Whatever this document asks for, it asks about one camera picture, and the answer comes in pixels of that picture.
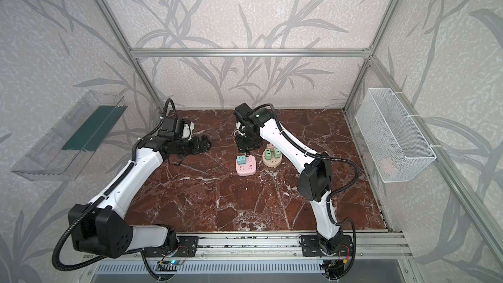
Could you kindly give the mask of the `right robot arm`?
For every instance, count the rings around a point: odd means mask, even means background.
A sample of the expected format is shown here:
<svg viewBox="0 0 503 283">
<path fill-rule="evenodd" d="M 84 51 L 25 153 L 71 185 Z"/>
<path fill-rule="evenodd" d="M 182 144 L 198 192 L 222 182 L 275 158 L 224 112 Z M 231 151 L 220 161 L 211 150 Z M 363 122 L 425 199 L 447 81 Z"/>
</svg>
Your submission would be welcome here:
<svg viewBox="0 0 503 283">
<path fill-rule="evenodd" d="M 267 141 L 295 166 L 299 173 L 297 190 L 312 207 L 320 249 L 325 255 L 334 255 L 343 240 L 343 224 L 337 221 L 332 198 L 357 182 L 360 167 L 353 161 L 318 153 L 303 144 L 283 127 L 272 104 L 252 109 L 243 103 L 234 109 L 234 117 L 237 120 L 234 136 L 239 152 L 249 154 Z M 352 166 L 354 173 L 350 183 L 333 191 L 332 162 Z"/>
</svg>

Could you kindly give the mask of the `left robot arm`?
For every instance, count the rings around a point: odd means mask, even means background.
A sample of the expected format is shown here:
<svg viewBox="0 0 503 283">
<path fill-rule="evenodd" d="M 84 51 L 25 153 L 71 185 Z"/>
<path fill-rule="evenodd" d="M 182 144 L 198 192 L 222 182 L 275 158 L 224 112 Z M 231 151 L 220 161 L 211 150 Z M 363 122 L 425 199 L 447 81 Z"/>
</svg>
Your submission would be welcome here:
<svg viewBox="0 0 503 283">
<path fill-rule="evenodd" d="M 150 175 L 172 155 L 206 153 L 212 147 L 207 136 L 170 140 L 160 136 L 140 138 L 132 148 L 131 159 L 114 180 L 87 204 L 76 204 L 68 213 L 69 227 L 56 243 L 52 265 L 59 271 L 74 271 L 105 258 L 116 259 L 146 248 L 175 252 L 179 239 L 167 225 L 129 225 L 124 217 L 133 198 Z M 65 242 L 93 254 L 87 262 L 66 265 L 60 259 Z"/>
</svg>

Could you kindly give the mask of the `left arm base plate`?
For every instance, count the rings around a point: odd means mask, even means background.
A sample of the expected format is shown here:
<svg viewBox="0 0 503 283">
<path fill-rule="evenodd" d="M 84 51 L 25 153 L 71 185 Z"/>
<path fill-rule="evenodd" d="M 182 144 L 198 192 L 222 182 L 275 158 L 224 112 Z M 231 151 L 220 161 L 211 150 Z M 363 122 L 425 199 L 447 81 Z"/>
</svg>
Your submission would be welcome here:
<svg viewBox="0 0 503 283">
<path fill-rule="evenodd" d="M 198 236 L 179 236 L 177 244 L 168 247 L 145 248 L 144 253 L 147 258 L 194 258 L 198 243 Z"/>
</svg>

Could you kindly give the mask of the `green plug adapter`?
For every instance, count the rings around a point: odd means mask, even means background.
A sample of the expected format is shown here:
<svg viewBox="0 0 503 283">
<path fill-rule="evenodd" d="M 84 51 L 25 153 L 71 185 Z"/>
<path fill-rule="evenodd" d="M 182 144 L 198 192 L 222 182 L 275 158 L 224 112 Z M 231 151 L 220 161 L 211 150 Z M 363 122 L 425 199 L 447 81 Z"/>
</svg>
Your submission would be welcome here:
<svg viewBox="0 0 503 283">
<path fill-rule="evenodd" d="M 263 158 L 266 161 L 271 161 L 272 160 L 272 153 L 271 153 L 270 149 L 264 150 L 264 152 L 263 152 Z"/>
<path fill-rule="evenodd" d="M 274 156 L 276 159 L 281 159 L 282 158 L 282 154 L 280 152 L 280 150 L 278 148 L 274 148 L 273 149 L 273 153 L 274 153 Z"/>
</svg>

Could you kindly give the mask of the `beige round power strip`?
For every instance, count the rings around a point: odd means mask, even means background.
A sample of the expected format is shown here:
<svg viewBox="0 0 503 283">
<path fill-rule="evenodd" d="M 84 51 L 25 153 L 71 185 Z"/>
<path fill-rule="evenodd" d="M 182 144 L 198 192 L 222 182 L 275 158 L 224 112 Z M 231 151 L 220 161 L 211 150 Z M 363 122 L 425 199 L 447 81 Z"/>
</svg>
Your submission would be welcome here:
<svg viewBox="0 0 503 283">
<path fill-rule="evenodd" d="M 263 161 L 263 164 L 265 166 L 270 167 L 270 168 L 276 168 L 276 167 L 278 167 L 278 166 L 281 165 L 282 158 L 281 159 L 276 159 L 275 156 L 274 156 L 273 150 L 271 150 L 271 153 L 272 153 L 272 160 L 271 161 L 264 160 L 263 154 L 262 154 L 262 161 Z"/>
</svg>

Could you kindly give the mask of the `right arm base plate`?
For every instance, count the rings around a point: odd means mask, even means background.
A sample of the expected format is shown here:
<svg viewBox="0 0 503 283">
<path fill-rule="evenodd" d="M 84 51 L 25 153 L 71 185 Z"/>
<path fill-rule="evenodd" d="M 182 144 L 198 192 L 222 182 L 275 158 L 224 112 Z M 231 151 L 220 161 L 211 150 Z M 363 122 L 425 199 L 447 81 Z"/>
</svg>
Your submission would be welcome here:
<svg viewBox="0 0 503 283">
<path fill-rule="evenodd" d="M 343 235 L 341 241 L 330 252 L 323 251 L 317 235 L 301 235 L 298 242 L 304 257 L 349 259 L 353 256 L 354 244 L 350 235 Z"/>
</svg>

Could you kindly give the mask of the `pink square power strip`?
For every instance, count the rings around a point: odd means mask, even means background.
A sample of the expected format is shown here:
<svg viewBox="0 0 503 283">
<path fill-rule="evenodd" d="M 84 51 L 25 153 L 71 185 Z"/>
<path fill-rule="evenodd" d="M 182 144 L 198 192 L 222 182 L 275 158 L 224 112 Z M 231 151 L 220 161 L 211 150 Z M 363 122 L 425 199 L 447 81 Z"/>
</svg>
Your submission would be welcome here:
<svg viewBox="0 0 503 283">
<path fill-rule="evenodd" d="M 247 163 L 245 165 L 237 165 L 236 160 L 236 173 L 239 176 L 251 176 L 257 172 L 257 162 L 253 155 L 246 156 Z"/>
</svg>

